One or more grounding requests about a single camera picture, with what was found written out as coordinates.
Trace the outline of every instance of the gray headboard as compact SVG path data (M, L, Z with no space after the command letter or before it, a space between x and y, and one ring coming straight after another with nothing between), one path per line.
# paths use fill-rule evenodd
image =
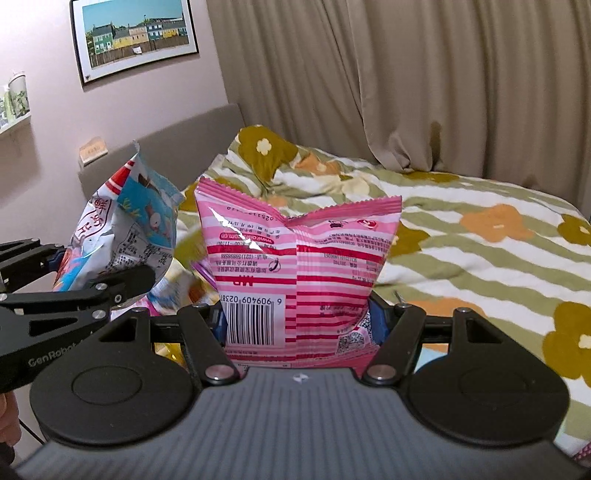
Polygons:
M238 105L231 103L137 138L144 161L177 188L183 189L201 175L215 156L225 153L244 127ZM129 145L99 158L80 173L87 199L135 154Z

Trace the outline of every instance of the blue snack bag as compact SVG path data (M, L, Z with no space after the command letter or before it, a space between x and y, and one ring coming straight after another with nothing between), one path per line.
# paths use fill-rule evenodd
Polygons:
M54 291L78 290L94 278L138 265L158 283L176 244L184 196L149 168L138 152L86 204L57 273Z

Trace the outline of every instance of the snack bag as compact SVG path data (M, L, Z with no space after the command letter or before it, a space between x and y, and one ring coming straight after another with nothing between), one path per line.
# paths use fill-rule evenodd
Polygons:
M378 349L368 297L402 198L286 218L206 178L195 195L228 321L226 353L235 364L352 367L360 374Z
M168 270L183 195L146 166L136 148L86 204L53 290L78 290L102 274L144 264L158 283Z

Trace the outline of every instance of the floral bedspread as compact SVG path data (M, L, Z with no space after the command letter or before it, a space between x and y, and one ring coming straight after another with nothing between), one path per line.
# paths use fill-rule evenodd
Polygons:
M390 303L398 293L429 314L469 306L487 317L567 383L571 405L557 444L574 454L591 439L591 226L572 205L496 181L395 173L294 145L266 127L242 129L206 175L285 215L401 195L377 293ZM194 199L181 210L176 257L199 266Z

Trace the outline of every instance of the colorful houses photo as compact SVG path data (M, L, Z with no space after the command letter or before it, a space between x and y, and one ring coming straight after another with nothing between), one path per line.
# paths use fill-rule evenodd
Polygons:
M72 0L72 20L83 83L198 52L188 0Z

